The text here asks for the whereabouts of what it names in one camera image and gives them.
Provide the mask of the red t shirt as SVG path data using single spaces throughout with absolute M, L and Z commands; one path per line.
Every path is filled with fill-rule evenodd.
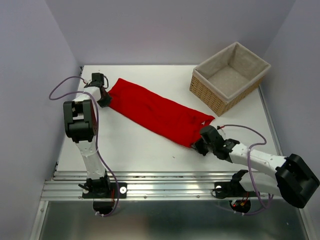
M 108 94 L 110 108 L 170 141 L 191 148 L 200 130 L 215 117 L 162 97 L 138 84 L 119 78 Z

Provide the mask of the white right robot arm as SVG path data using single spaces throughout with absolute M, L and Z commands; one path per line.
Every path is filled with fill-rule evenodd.
M 302 209 L 320 186 L 320 181 L 297 154 L 272 155 L 235 139 L 225 139 L 221 126 L 205 126 L 200 139 L 192 144 L 199 154 L 212 153 L 219 160 L 246 166 L 228 182 L 216 182 L 211 194 L 217 199 L 280 196 L 293 207 Z

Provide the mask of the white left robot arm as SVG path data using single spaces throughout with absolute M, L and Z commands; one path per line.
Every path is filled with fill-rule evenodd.
M 68 138 L 77 146 L 86 167 L 86 182 L 79 186 L 83 198 L 107 198 L 112 188 L 106 168 L 98 154 L 98 120 L 96 103 L 107 107 L 111 97 L 103 86 L 86 86 L 84 92 L 72 101 L 63 103 L 64 128 Z

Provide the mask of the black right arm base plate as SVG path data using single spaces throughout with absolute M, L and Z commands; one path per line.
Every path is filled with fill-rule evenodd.
M 248 172 L 248 170 L 239 170 L 230 181 L 215 182 L 211 195 L 217 199 L 255 197 L 254 190 L 245 190 L 240 184 L 240 181 L 244 179 L 244 175 Z

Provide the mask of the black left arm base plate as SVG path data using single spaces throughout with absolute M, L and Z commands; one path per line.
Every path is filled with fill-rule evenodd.
M 82 190 L 82 198 L 83 199 L 125 199 L 127 197 L 127 188 L 128 185 L 126 182 L 119 182 L 120 193 L 118 196 L 118 189 L 115 182 L 111 182 L 110 188 L 107 189 L 99 189 L 98 191 L 86 192 L 84 189 Z

